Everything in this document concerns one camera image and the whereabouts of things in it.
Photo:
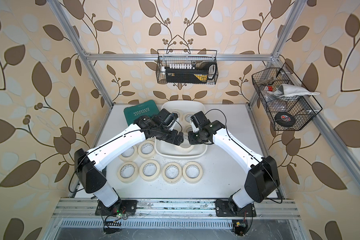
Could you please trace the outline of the white plastic storage tray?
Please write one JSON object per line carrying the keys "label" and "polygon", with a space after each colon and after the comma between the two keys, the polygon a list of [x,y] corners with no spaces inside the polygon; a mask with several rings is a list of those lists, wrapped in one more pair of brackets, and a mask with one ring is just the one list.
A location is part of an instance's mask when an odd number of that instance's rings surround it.
{"label": "white plastic storage tray", "polygon": [[188,132],[192,131],[191,116],[200,111],[204,112],[205,106],[195,101],[169,101],[164,103],[161,108],[178,114],[175,130],[184,133],[184,142],[176,146],[165,141],[155,140],[156,152],[164,158],[177,160],[197,159],[205,154],[207,145],[191,145],[188,139]]}

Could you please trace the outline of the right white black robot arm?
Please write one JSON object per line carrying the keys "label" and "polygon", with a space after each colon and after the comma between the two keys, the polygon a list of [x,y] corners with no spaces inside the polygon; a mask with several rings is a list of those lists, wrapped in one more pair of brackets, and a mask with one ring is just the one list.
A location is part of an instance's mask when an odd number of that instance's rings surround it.
{"label": "right white black robot arm", "polygon": [[279,172],[274,158],[255,153],[234,137],[226,125],[218,120],[211,122],[202,111],[191,116],[191,126],[192,131],[188,132],[191,145],[216,145],[244,170],[244,187],[231,195],[232,207],[242,209],[254,202],[260,203],[280,189]]}

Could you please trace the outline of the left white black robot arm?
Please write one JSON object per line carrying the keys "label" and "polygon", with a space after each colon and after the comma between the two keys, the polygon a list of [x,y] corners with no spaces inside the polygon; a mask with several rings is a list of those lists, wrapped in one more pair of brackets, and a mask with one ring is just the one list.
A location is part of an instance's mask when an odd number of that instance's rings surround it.
{"label": "left white black robot arm", "polygon": [[143,141],[156,138],[175,146],[184,142],[184,133],[175,130],[178,114],[162,109],[151,117],[138,117],[124,131],[99,147],[74,154],[75,174],[87,194],[94,194],[105,206],[111,207],[119,201],[116,190],[107,182],[102,170],[116,157]]}

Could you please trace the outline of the black yellow box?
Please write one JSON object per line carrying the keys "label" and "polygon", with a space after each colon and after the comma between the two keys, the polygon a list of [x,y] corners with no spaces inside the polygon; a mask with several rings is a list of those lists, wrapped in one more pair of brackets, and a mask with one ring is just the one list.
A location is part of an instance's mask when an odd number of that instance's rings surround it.
{"label": "black yellow box", "polygon": [[162,68],[168,83],[210,84],[218,77],[216,62],[202,62],[190,65],[178,64]]}

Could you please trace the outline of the black tape roll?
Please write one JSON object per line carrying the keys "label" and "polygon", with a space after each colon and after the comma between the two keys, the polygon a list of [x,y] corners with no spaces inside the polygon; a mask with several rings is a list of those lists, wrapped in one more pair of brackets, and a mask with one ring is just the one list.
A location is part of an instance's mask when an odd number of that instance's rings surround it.
{"label": "black tape roll", "polygon": [[295,125],[296,118],[289,113],[279,112],[275,115],[275,122],[284,128],[291,128]]}

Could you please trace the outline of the green tool case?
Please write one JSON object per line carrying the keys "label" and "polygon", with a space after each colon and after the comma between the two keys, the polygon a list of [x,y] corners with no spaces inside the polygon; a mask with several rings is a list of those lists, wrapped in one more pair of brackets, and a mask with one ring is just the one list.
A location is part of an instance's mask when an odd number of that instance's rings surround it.
{"label": "green tool case", "polygon": [[159,109],[153,100],[124,109],[124,115],[128,126],[141,116],[151,117],[153,115],[157,115],[158,113]]}

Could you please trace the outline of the white cloth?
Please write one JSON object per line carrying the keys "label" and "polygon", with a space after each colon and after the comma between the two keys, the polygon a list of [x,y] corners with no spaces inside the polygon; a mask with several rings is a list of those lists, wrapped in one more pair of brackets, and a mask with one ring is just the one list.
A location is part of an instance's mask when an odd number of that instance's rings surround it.
{"label": "white cloth", "polygon": [[291,98],[299,96],[317,96],[318,92],[310,92],[307,89],[295,85],[281,84],[274,92],[273,95],[279,98]]}

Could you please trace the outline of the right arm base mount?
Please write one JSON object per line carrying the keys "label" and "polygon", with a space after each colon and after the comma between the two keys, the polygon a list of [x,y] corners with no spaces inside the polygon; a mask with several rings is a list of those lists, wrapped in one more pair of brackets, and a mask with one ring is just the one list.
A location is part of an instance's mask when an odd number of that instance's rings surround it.
{"label": "right arm base mount", "polygon": [[256,217],[256,209],[254,204],[248,204],[243,208],[239,208],[231,200],[217,199],[215,201],[215,209],[217,217]]}

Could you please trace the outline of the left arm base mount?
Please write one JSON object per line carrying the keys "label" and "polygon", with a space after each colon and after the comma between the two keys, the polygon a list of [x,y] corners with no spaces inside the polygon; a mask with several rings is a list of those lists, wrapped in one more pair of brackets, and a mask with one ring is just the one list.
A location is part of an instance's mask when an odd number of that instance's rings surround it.
{"label": "left arm base mount", "polygon": [[137,200],[117,200],[110,207],[106,207],[100,200],[95,211],[96,216],[118,216],[118,215],[134,215],[137,210]]}

